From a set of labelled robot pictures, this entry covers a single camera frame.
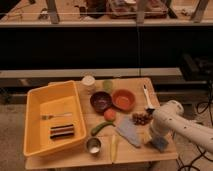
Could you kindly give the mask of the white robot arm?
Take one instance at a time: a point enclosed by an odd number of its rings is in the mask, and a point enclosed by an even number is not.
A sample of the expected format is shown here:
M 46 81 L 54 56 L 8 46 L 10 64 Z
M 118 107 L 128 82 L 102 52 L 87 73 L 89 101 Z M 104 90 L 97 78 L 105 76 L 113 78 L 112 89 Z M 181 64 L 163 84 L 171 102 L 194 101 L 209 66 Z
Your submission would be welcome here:
M 213 128 L 187 120 L 182 117 L 183 113 L 182 104 L 176 100 L 156 108 L 149 126 L 151 136 L 164 137 L 172 130 L 213 154 Z

